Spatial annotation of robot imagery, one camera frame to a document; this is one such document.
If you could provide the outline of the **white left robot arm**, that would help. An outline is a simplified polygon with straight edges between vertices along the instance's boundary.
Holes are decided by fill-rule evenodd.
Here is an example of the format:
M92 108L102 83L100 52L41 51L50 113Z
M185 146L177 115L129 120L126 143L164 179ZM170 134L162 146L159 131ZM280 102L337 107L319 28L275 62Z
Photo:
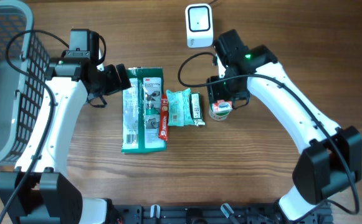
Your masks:
M107 198L85 198L67 179L67 157L82 106L131 87L124 65L104 65L104 38L72 29L66 50L43 69L44 99L25 151L0 173L2 216L13 223L115 223Z

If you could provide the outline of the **yogurt bottle red label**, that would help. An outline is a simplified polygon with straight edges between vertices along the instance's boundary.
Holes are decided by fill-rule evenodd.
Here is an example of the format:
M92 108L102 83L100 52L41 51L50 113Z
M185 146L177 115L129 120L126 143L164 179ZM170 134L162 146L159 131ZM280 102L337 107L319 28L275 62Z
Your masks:
M218 100L210 104L209 115L216 121L225 120L233 110L231 101Z

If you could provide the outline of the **large green 3M package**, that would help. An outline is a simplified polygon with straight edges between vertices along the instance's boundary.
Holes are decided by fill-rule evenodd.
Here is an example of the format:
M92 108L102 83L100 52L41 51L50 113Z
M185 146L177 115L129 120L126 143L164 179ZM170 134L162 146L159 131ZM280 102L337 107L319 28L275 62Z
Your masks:
M135 67L126 70L131 88L122 91L122 146L124 154L166 149L158 137L163 96L163 69Z

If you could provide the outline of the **red chocolate bar packet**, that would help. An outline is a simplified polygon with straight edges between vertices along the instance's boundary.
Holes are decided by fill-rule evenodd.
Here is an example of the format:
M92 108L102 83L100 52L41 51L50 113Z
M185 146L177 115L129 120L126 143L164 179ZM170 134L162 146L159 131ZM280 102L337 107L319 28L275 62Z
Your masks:
M169 118L169 102L166 95L161 98L160 112L160 130L158 137L164 141L168 140L168 118Z

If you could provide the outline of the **light teal snack pouch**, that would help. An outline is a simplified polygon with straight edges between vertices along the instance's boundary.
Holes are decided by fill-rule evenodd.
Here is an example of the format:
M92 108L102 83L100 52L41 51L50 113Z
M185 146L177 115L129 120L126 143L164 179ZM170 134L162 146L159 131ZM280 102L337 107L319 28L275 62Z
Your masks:
M177 92L166 90L166 96L169 103L168 125L179 127L193 125L190 109L191 89Z

